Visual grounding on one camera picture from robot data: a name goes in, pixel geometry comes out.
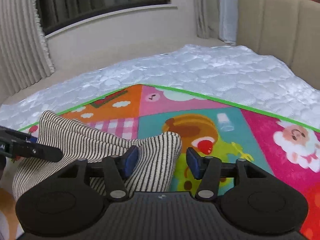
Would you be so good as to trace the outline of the black white striped garment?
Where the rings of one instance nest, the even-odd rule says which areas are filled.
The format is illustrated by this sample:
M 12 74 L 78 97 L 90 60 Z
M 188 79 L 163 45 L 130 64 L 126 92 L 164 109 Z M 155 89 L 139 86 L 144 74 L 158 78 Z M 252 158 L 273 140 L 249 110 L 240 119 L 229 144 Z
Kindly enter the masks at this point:
M 168 191 L 182 148 L 181 137 L 174 132 L 127 140 L 90 128 L 78 120 L 60 117 L 52 111 L 45 111 L 40 117 L 37 142 L 59 148 L 63 158 L 57 163 L 23 159 L 12 182 L 15 199 L 77 159 L 95 163 L 107 156 L 123 155 L 131 146 L 138 147 L 139 157 L 133 173 L 124 182 L 129 194 Z

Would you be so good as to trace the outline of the colourful cartoon play mat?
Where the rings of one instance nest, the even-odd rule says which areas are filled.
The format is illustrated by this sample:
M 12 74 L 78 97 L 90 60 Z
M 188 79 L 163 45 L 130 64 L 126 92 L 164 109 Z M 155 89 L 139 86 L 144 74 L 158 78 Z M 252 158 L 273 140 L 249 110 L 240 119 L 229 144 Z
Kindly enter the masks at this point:
M 285 122 L 279 118 L 263 115 L 247 109 L 231 106 L 216 100 L 198 98 L 181 91 L 156 88 L 146 85 L 134 85 L 100 98 L 76 102 L 70 108 L 57 110 L 68 119 L 76 119 L 91 128 L 114 134 L 125 139 L 144 139 L 161 132 L 181 132 L 182 149 L 176 161 L 176 171 L 171 181 L 170 191 L 189 191 L 196 193 L 200 181 L 193 178 L 187 167 L 186 149 L 193 146 L 203 157 L 218 157 L 223 162 L 234 163 L 237 157 L 252 157 L 253 163 L 278 179 L 301 192 L 309 205 L 309 212 L 300 230 L 307 239 L 319 239 L 319 171 L 314 172 L 313 164 L 319 165 L 319 132 L 302 125 Z M 289 139 L 289 128 L 298 129 Z M 14 214 L 15 201 L 11 193 L 11 175 L 20 162 L 7 164 L 5 180 L 1 184 L 1 239 L 15 239 L 22 234 L 22 228 Z M 168 226 L 165 218 L 155 218 L 151 222 L 151 211 L 155 204 L 146 207 L 141 219 L 137 214 L 120 216 L 119 223 L 128 218 L 128 226 L 119 232 L 119 237 L 107 229 L 108 239 L 249 239 L 235 236 L 227 229 L 204 231 L 200 226 L 215 226 L 213 215 L 196 208 L 201 214 L 195 222 L 191 215 L 195 211 L 178 214 Z

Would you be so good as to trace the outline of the beige pleated curtain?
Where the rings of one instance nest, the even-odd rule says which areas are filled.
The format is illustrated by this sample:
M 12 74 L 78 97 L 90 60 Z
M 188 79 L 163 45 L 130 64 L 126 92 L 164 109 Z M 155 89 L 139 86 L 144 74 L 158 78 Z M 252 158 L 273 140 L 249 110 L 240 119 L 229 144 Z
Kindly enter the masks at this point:
M 55 72 L 36 2 L 1 0 L 1 101 Z

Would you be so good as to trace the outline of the white quilted mattress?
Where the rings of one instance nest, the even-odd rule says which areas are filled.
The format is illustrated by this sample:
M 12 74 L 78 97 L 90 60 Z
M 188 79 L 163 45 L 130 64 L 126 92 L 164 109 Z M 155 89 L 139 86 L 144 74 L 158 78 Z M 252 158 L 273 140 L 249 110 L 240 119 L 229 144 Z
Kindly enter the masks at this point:
M 285 63 L 245 46 L 193 44 L 81 74 L 3 105 L 1 125 L 26 128 L 46 110 L 60 113 L 137 84 L 196 93 L 319 128 L 319 90 L 295 76 Z

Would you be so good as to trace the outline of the beige padded headboard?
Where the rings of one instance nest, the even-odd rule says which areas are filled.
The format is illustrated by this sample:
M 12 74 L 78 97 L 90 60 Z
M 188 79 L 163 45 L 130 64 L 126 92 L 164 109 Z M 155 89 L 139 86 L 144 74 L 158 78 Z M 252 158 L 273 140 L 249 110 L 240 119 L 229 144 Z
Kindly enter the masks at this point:
M 319 3 L 238 0 L 236 44 L 278 58 L 319 89 Z

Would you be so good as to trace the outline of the grey sheer curtain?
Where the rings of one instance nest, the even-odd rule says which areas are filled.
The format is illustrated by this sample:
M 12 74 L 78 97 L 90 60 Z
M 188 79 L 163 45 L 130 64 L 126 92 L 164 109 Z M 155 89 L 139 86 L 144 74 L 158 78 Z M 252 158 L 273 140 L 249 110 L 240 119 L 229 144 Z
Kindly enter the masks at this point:
M 197 36 L 236 43 L 238 0 L 194 0 Z

